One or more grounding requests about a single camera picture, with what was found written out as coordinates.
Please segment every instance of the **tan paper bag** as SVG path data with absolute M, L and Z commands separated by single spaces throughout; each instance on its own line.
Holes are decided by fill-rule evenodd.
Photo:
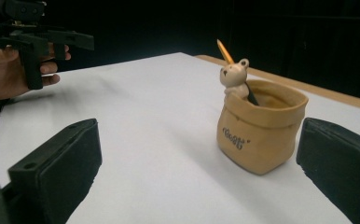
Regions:
M 217 125 L 217 143 L 242 168 L 264 175 L 292 156 L 308 97 L 269 81 L 247 83 L 259 105 L 228 95 Z

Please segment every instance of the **table surface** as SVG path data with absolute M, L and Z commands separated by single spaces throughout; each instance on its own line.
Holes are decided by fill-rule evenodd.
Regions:
M 220 68 L 180 52 L 60 73 L 59 84 L 0 114 L 0 186 L 62 128 L 96 118 L 104 162 L 68 223 L 350 223 L 297 165 L 297 146 L 266 175 L 222 153 Z M 310 99 L 306 117 L 360 134 L 360 107 L 300 91 Z

